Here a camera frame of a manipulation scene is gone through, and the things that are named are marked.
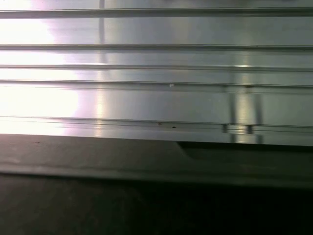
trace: metal panel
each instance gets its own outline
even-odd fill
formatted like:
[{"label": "metal panel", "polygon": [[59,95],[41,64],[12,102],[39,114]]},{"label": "metal panel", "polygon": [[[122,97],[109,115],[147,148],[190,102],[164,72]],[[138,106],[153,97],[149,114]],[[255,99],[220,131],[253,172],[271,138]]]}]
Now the metal panel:
[{"label": "metal panel", "polygon": [[310,7],[311,0],[3,0],[1,10],[96,9],[166,7]]},{"label": "metal panel", "polygon": [[229,123],[228,95],[0,88],[2,116]]},{"label": "metal panel", "polygon": [[312,7],[5,0],[0,132],[310,145]]},{"label": "metal panel", "polygon": [[313,126],[313,96],[268,94],[262,96],[264,125]]},{"label": "metal panel", "polygon": [[309,46],[312,22],[311,17],[110,18],[99,28],[97,18],[2,19],[0,44],[97,44],[103,34],[108,44]]}]

